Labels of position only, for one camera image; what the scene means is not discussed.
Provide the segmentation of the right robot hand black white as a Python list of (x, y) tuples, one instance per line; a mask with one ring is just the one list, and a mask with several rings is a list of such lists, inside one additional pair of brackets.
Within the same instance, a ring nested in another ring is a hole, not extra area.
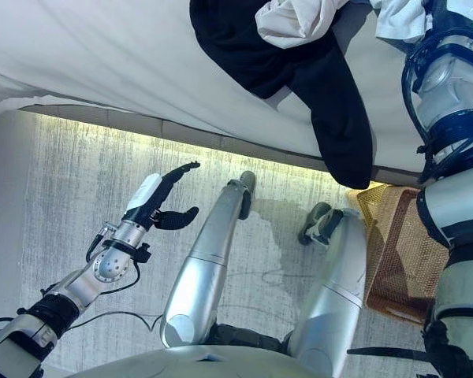
[(426, 8), (432, 17), (429, 33), (452, 28), (473, 31), (473, 0), (433, 0), (427, 3)]

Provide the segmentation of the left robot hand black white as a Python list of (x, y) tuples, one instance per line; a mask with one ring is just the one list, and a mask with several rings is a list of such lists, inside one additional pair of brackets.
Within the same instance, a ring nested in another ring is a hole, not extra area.
[(175, 183), (185, 173), (200, 167), (197, 161), (182, 165), (164, 176), (158, 173), (149, 175), (128, 202), (123, 221), (131, 221), (147, 232), (151, 227), (161, 230), (179, 230), (190, 225), (198, 215), (199, 208), (191, 207), (186, 212), (160, 210), (163, 202), (169, 197)]

